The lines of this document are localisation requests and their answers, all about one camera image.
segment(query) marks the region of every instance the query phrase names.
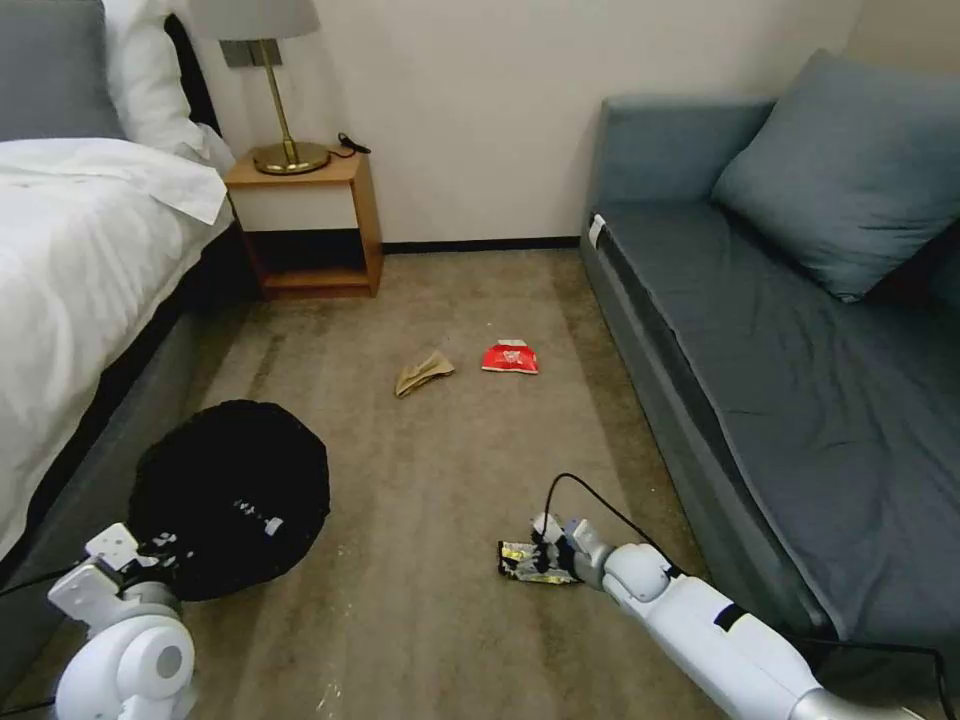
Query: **black bag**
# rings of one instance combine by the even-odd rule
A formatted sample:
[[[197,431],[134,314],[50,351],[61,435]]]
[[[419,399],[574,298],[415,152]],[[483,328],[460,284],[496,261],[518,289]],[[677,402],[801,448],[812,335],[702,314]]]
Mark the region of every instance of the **black bag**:
[[[330,512],[324,444],[278,405],[234,400],[193,416],[137,465],[127,527],[161,563],[145,579],[187,601],[291,570]]]

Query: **lamp shade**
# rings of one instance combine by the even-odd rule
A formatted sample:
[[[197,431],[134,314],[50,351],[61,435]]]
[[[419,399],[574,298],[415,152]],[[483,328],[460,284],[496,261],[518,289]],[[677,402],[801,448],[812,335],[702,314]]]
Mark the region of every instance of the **lamp shade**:
[[[193,28],[217,40],[309,35],[320,27],[313,0],[191,0]]]

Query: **table lamp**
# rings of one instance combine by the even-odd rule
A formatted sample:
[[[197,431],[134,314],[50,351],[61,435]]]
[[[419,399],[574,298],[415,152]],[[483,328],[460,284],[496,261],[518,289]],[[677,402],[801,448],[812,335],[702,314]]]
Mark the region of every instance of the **table lamp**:
[[[194,28],[200,35],[260,44],[283,142],[254,151],[257,170],[269,175],[299,175],[329,163],[330,152],[323,145],[295,142],[290,136],[273,63],[264,42],[309,35],[317,30],[320,18],[313,0],[192,0],[191,11]]]

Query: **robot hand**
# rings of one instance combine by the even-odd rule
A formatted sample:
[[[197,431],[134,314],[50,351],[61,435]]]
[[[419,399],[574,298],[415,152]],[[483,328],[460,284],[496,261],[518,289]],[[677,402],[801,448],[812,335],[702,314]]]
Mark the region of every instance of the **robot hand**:
[[[534,520],[538,532],[549,527],[542,515]],[[613,597],[734,720],[919,718],[909,710],[863,708],[830,694],[786,639],[704,581],[677,572],[652,546],[614,549],[586,520],[563,534],[575,551],[577,576]]]
[[[87,543],[91,557],[47,595],[89,627],[89,641],[57,687],[59,720],[183,720],[196,701],[193,640],[176,598],[156,582],[120,589],[122,570],[156,564],[137,548],[126,527],[113,525]]]

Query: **gray sofa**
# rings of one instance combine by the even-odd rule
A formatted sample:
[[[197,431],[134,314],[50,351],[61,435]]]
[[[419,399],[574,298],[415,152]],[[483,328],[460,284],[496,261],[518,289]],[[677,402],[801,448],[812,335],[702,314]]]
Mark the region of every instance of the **gray sofa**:
[[[772,106],[607,100],[587,273],[717,587],[796,635],[960,668],[958,315],[932,293],[844,304],[710,202]],[[823,670],[881,666],[919,682],[899,658]]]

